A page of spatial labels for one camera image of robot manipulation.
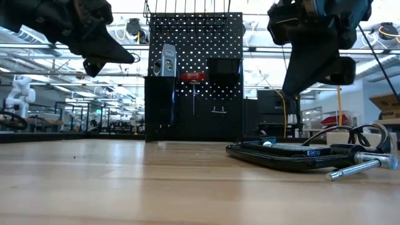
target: wire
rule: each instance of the wire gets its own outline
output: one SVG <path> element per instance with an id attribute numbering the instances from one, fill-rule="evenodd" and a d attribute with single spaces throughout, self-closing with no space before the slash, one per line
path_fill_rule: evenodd
<path id="1" fill-rule="evenodd" d="M 251 52 L 250 52 L 250 55 L 251 55 L 251 58 L 253 59 L 253 61 L 255 61 L 255 60 L 254 60 L 254 57 L 253 57 L 253 54 L 251 54 Z M 264 77 L 263 73 L 261 72 L 260 68 L 258 67 L 257 63 L 255 63 L 255 65 L 256 65 L 256 67 L 257 67 L 257 69 L 258 69 L 258 72 L 259 72 L 260 75 L 262 76 L 262 78 L 267 82 L 268 85 L 270 85 L 270 87 L 272 88 L 272 90 L 274 90 L 274 91 L 276 92 L 276 94 L 278 94 L 278 95 L 282 98 L 282 103 L 283 103 L 283 116 L 284 116 L 284 128 L 283 128 L 283 132 L 284 132 L 284 133 L 283 133 L 283 138 L 286 138 L 286 129 L 287 129 L 287 126 L 288 126 L 288 117 L 286 116 L 286 102 L 285 102 L 285 98 L 283 97 L 283 95 L 282 95 L 279 91 L 277 91 L 277 90 L 268 82 L 268 80 Z"/>
<path id="2" fill-rule="evenodd" d="M 394 97 L 395 97 L 395 98 L 397 99 L 397 101 L 400 103 L 400 97 L 398 96 L 398 94 L 397 94 L 395 88 L 393 87 L 392 82 L 390 81 L 390 79 L 389 79 L 389 77 L 388 77 L 388 74 L 386 74 L 386 71 L 385 71 L 385 69 L 383 68 L 382 63 L 381 63 L 381 61 L 379 60 L 378 56 L 376 55 L 374 48 L 372 47 L 371 43 L 370 43 L 369 40 L 367 39 L 367 36 L 365 35 L 365 32 L 364 32 L 363 28 L 362 28 L 360 25 L 358 25 L 358 28 L 360 29 L 362 35 L 363 35 L 364 38 L 366 39 L 367 44 L 368 44 L 370 50 L 372 51 L 372 54 L 374 55 L 374 57 L 375 57 L 375 59 L 376 59 L 376 62 L 378 63 L 379 67 L 381 68 L 381 71 L 382 71 L 382 73 L 383 73 L 383 75 L 384 75 L 384 77 L 385 77 L 387 83 L 389 84 L 390 88 L 392 89 L 392 92 L 393 92 L 393 94 L 394 94 Z"/>
<path id="3" fill-rule="evenodd" d="M 121 41 L 125 40 L 125 37 L 126 37 L 126 26 L 127 26 L 127 25 L 128 25 L 128 23 L 125 23 L 124 34 L 122 35 L 122 37 L 119 37 L 119 36 L 118 36 L 118 33 L 117 33 L 118 25 L 115 24 L 115 30 L 114 30 L 115 36 L 116 36 L 118 39 L 120 39 Z"/>
<path id="4" fill-rule="evenodd" d="M 343 116 L 342 116 L 342 97 L 340 95 L 340 86 L 337 87 L 337 105 L 339 106 L 339 126 L 342 126 Z"/>
<path id="5" fill-rule="evenodd" d="M 385 145 L 386 141 L 388 140 L 388 138 L 390 138 L 389 132 L 383 125 L 377 124 L 377 123 L 365 124 L 365 125 L 358 126 L 358 127 L 352 127 L 352 126 L 333 126 L 333 127 L 329 127 L 329 128 L 326 128 L 326 129 L 324 129 L 322 131 L 319 131 L 317 134 L 315 134 L 314 136 L 312 136 L 309 139 L 307 139 L 306 141 L 304 141 L 302 146 L 309 146 L 312 140 L 316 139 L 320 135 L 325 134 L 325 133 L 327 133 L 329 131 L 332 131 L 332 130 L 335 130 L 335 129 L 345 129 L 345 130 L 349 131 L 349 139 L 347 140 L 348 144 L 355 144 L 356 143 L 356 136 L 357 136 L 358 141 L 360 142 L 360 145 L 362 145 L 364 147 L 371 147 L 371 144 L 369 143 L 368 139 L 361 133 L 362 128 L 371 128 L 371 127 L 372 128 L 377 128 L 379 130 L 379 132 L 380 132 L 380 135 L 381 135 L 381 141 L 376 146 L 377 150 L 375 152 L 385 153 L 383 148 L 384 148 L 384 145 Z"/>
<path id="6" fill-rule="evenodd" d="M 388 33 L 386 33 L 386 32 L 383 32 L 383 31 L 382 31 L 382 28 L 385 29 L 385 27 L 382 27 L 382 26 L 381 26 L 381 27 L 379 28 L 379 32 L 380 32 L 381 34 L 384 34 L 384 35 L 389 36 L 389 37 L 395 37 L 395 38 L 400 37 L 400 34 L 388 34 Z"/>

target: monitor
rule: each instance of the monitor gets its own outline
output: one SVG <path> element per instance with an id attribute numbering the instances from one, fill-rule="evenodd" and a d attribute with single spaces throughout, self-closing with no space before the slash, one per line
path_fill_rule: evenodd
<path id="1" fill-rule="evenodd" d="M 285 99 L 286 114 L 297 113 L 297 102 L 293 97 L 282 94 Z M 283 114 L 282 97 L 272 89 L 257 90 L 258 111 L 261 114 Z"/>

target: wooden table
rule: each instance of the wooden table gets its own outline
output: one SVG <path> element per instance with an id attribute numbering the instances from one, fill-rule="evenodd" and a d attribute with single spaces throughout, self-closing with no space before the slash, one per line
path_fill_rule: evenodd
<path id="1" fill-rule="evenodd" d="M 400 173 L 278 172 L 226 143 L 0 145 L 0 224 L 399 224 Z"/>

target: white robot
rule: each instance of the white robot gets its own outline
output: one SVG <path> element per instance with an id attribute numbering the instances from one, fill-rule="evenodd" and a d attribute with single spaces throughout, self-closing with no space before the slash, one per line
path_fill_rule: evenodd
<path id="1" fill-rule="evenodd" d="M 6 110 L 10 113 L 15 113 L 14 106 L 19 106 L 19 115 L 22 118 L 26 118 L 28 112 L 29 103 L 34 103 L 36 100 L 36 92 L 31 88 L 29 84 L 32 78 L 19 75 L 12 82 L 12 90 L 6 98 Z"/>

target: pegboard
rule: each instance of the pegboard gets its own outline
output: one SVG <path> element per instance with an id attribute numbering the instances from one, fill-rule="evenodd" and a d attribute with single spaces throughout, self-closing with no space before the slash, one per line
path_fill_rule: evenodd
<path id="1" fill-rule="evenodd" d="M 196 18 L 199 15 L 186 14 L 186 16 Z M 242 13 L 229 13 L 226 17 L 227 26 L 222 29 L 222 32 L 204 32 L 202 29 L 198 32 L 183 31 L 183 26 L 186 24 L 182 24 L 182 31 L 177 29 L 153 32 L 149 48 L 148 76 L 152 76 L 154 62 L 161 58 L 164 44 L 173 44 L 176 47 L 179 75 L 188 72 L 208 74 L 207 58 L 242 59 Z M 163 20 L 164 18 L 165 14 L 157 14 L 151 19 Z M 208 76 L 205 81 L 196 84 L 182 82 L 178 78 L 175 94 L 175 122 L 166 132 L 168 135 L 166 139 L 224 141 L 235 140 L 242 136 L 243 70 L 239 77 L 232 77 L 223 82 L 213 82 L 208 79 Z M 222 110 L 226 113 L 212 112 Z"/>

